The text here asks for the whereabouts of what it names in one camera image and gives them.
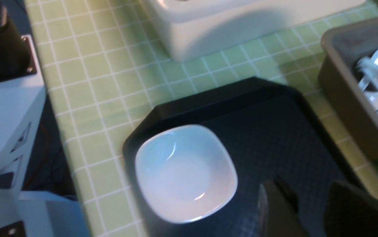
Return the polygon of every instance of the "screw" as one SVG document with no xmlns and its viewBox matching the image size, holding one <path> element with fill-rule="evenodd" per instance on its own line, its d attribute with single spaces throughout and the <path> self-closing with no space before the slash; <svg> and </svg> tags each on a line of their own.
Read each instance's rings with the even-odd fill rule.
<svg viewBox="0 0 378 237">
<path fill-rule="evenodd" d="M 14 235 L 15 233 L 16 233 L 15 228 L 10 229 L 9 232 L 8 232 L 9 235 Z"/>
</svg>

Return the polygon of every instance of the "green tile countertop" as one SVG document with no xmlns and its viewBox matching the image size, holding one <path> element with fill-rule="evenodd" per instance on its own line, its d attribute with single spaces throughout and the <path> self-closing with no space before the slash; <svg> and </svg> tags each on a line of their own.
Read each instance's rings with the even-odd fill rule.
<svg viewBox="0 0 378 237">
<path fill-rule="evenodd" d="M 158 104 L 258 75 L 300 90 L 369 192 L 378 165 L 358 149 L 317 81 L 323 32 L 378 16 L 363 6 L 177 63 L 136 0 L 26 0 L 79 201 L 94 236 L 145 236 L 121 146 Z"/>
</svg>

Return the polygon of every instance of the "gray plastic container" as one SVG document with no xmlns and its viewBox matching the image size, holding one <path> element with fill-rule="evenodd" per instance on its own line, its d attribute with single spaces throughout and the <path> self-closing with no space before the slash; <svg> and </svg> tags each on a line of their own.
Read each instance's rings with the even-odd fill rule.
<svg viewBox="0 0 378 237">
<path fill-rule="evenodd" d="M 378 114 L 358 87 L 358 60 L 378 49 L 378 18 L 328 30 L 322 36 L 327 56 L 318 79 L 330 103 L 363 153 L 378 160 Z"/>
</svg>

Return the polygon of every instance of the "black tray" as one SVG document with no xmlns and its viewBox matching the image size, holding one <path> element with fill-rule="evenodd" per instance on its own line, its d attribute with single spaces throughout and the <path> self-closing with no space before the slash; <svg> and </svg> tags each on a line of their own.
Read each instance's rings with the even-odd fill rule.
<svg viewBox="0 0 378 237">
<path fill-rule="evenodd" d="M 239 185 L 234 198 L 210 217 L 170 224 L 143 199 L 135 156 L 153 135 L 195 123 L 210 128 L 225 145 Z M 123 155 L 149 236 L 257 237 L 259 184 L 277 174 L 298 194 L 302 225 L 313 237 L 325 236 L 323 214 L 332 181 L 347 180 L 363 189 L 303 96 L 258 78 L 156 106 L 127 138 Z"/>
</svg>

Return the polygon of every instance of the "white bowl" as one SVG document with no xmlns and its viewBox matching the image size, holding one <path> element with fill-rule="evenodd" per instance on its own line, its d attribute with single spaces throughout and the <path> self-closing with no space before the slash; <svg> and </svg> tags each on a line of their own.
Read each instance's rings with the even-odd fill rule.
<svg viewBox="0 0 378 237">
<path fill-rule="evenodd" d="M 142 195 L 162 219 L 194 222 L 225 206 L 237 189 L 227 150 L 209 129 L 186 125 L 150 138 L 136 154 Z"/>
</svg>

